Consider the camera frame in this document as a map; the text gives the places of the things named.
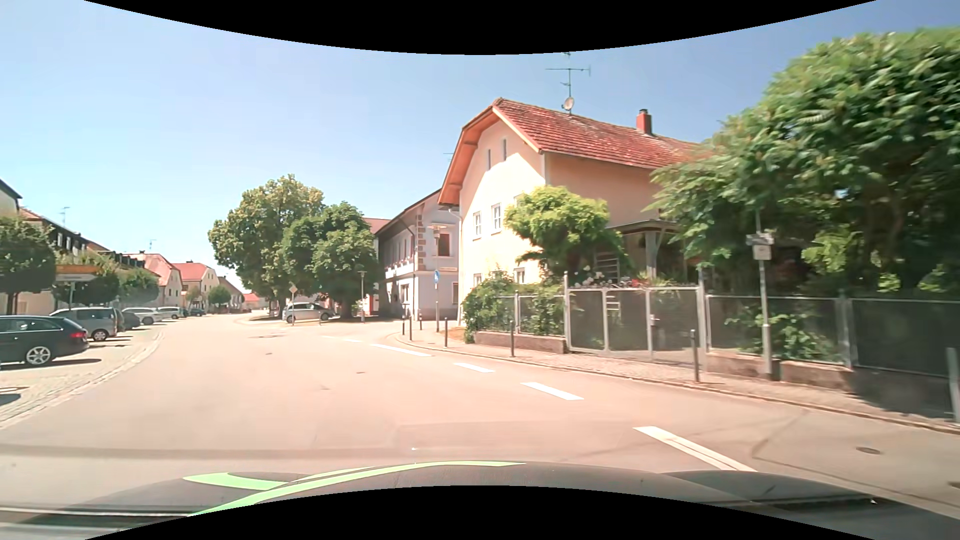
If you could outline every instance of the tree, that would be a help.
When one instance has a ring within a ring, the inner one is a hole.
[[[207,238],[217,263],[233,269],[245,287],[282,302],[291,282],[280,256],[283,233],[298,219],[320,215],[323,209],[323,192],[291,174],[245,191],[240,205],[227,219],[216,220]]]
[[[76,256],[60,256],[60,261],[69,264],[90,264],[97,267],[96,278],[92,281],[72,284],[74,287],[73,304],[93,306],[108,304],[117,299],[120,294],[120,277],[117,274],[117,264],[112,258],[90,251],[83,251]],[[69,304],[71,299],[70,288],[71,283],[56,283],[53,287],[54,297]]]
[[[348,203],[295,222],[283,238],[280,255],[298,289],[329,295],[345,307],[344,318],[353,316],[349,307],[361,300],[360,271],[367,273],[363,280],[368,287],[383,279],[370,224]]]
[[[233,295],[230,294],[229,289],[223,285],[217,285],[210,289],[210,292],[207,293],[207,299],[209,299],[210,303],[214,306],[223,306],[224,304],[228,304],[232,297]]]
[[[120,271],[120,302],[129,305],[156,300],[160,287],[156,275],[143,268]]]
[[[656,172],[656,207],[710,264],[749,257],[758,212],[806,247],[822,292],[960,277],[957,72],[958,29],[820,44],[725,122],[709,157]]]
[[[577,275],[596,251],[615,253],[631,268],[620,233],[608,229],[607,203],[581,197],[566,187],[545,185],[524,193],[507,208],[504,223],[536,250],[516,259],[535,260],[551,276]]]
[[[6,313],[21,292],[40,292],[54,282],[57,253],[46,233],[18,218],[0,218],[0,292],[7,294]]]

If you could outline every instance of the car wheel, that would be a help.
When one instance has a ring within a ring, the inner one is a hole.
[[[53,351],[44,345],[31,347],[27,350],[27,354],[23,356],[23,361],[32,366],[41,366],[52,359],[54,359]]]

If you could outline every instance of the sky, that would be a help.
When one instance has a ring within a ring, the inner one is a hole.
[[[206,232],[285,174],[392,218],[438,189],[460,129],[497,97],[701,141],[816,43],[960,24],[960,2],[866,5],[618,49],[445,56],[253,37],[80,0],[0,0],[0,179],[118,252],[216,265]]]

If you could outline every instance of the white car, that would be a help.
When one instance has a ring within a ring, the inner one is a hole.
[[[163,313],[163,312],[157,311],[152,307],[128,307],[124,309],[124,311],[133,313],[134,315],[139,317],[140,322],[146,326],[150,326],[156,321],[162,321],[164,319],[170,318],[169,313]]]

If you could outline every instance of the white lane marking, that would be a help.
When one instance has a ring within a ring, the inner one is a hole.
[[[379,343],[371,343],[371,347],[379,347],[380,349],[389,349],[391,351],[397,351],[398,353],[406,353],[413,356],[430,356],[425,355],[424,353],[418,353],[417,351],[407,351],[406,349],[400,349],[399,347],[391,347],[390,345],[380,345]]]
[[[556,388],[551,388],[545,384],[540,384],[539,382],[522,382],[524,386],[530,386],[531,388],[536,388],[541,392],[546,392],[547,394],[552,394],[558,398],[573,401],[573,400],[582,400],[580,396],[574,396],[573,394],[564,392],[563,390],[558,390]]]
[[[697,459],[713,465],[717,469],[725,471],[750,471],[756,472],[756,469],[748,467],[739,461],[726,457],[723,454],[714,452],[709,448],[702,447],[695,442],[688,441],[683,437],[678,437],[670,431],[661,430],[656,426],[647,426],[645,428],[634,428],[635,430],[650,435],[661,443],[668,444],[677,450],[690,454]]]
[[[475,366],[473,364],[465,364],[461,362],[454,362],[455,366],[465,367],[467,369],[472,369],[473,371],[479,371],[480,373],[493,373],[492,369],[487,369],[485,367]]]

